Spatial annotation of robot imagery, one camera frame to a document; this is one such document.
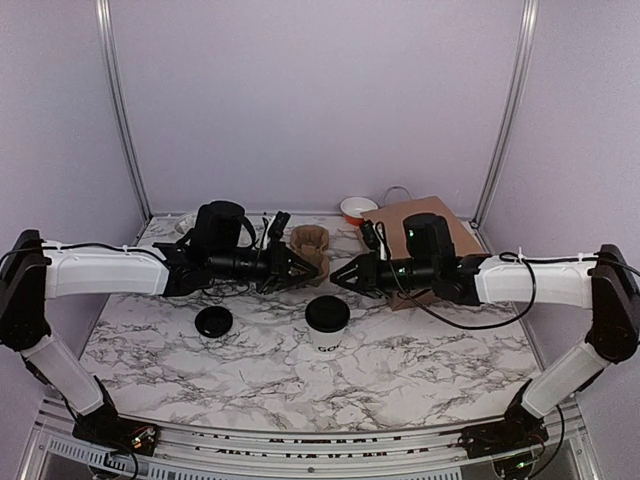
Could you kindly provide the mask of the single white paper cup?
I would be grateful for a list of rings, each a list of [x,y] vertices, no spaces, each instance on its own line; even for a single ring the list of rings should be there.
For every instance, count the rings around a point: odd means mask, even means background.
[[[310,326],[309,333],[311,345],[316,352],[332,353],[340,347],[345,331],[345,327],[340,329],[318,329]]]

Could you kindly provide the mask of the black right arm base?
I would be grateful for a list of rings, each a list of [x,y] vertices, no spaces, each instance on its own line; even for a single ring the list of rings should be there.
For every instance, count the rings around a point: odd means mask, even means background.
[[[519,392],[508,405],[500,420],[464,427],[457,440],[469,459],[508,453],[534,445],[542,445],[549,439],[542,418],[527,411]]]

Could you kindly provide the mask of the brown cardboard cup carrier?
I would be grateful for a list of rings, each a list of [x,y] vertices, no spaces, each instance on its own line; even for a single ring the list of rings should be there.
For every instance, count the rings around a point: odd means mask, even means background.
[[[318,225],[300,225],[291,231],[291,249],[303,260],[317,268],[318,273],[309,284],[318,287],[329,275],[329,231]]]

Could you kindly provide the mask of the black plastic cup lid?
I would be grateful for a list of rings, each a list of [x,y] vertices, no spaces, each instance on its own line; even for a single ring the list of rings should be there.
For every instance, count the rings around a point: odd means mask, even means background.
[[[210,306],[196,315],[194,324],[200,335],[216,339],[230,332],[233,326],[233,315],[225,307]]]

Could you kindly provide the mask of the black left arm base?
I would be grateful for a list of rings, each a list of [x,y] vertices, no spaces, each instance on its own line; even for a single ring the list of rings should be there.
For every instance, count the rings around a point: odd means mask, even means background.
[[[158,425],[122,417],[111,401],[86,415],[74,413],[73,418],[72,435],[77,439],[144,456],[152,456],[157,446]]]

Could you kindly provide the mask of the brown paper takeout bag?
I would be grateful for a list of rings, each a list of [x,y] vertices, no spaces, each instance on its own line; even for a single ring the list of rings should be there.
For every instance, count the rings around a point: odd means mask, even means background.
[[[437,196],[408,200],[389,206],[364,211],[360,214],[363,220],[373,223],[381,221],[385,225],[387,243],[393,260],[408,259],[409,251],[403,229],[405,218],[420,213],[433,213],[446,219],[455,253],[458,256],[484,253],[484,248],[467,228],[467,224],[459,220],[449,207]]]

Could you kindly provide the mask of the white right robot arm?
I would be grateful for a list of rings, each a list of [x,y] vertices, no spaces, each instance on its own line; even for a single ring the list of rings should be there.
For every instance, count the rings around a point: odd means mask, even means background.
[[[519,304],[541,326],[527,332],[545,357],[542,373],[513,399],[495,430],[506,448],[529,437],[535,424],[611,365],[632,358],[639,345],[639,271],[620,248],[594,253],[529,257],[521,252],[457,254],[447,220],[419,213],[402,222],[408,255],[391,254],[385,226],[361,226],[369,250],[331,274],[331,282],[363,296],[398,292],[417,308],[413,292],[428,290],[452,304]]]

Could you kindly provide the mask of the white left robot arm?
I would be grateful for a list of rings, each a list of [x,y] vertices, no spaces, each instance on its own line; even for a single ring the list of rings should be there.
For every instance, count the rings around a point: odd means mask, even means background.
[[[218,282],[249,284],[261,294],[304,285],[318,273],[283,241],[290,216],[279,211],[257,231],[240,205],[202,205],[175,241],[115,246],[45,240],[22,231],[1,257],[1,342],[86,420],[106,445],[125,438],[100,382],[80,364],[71,323],[96,318],[113,294],[178,298]]]

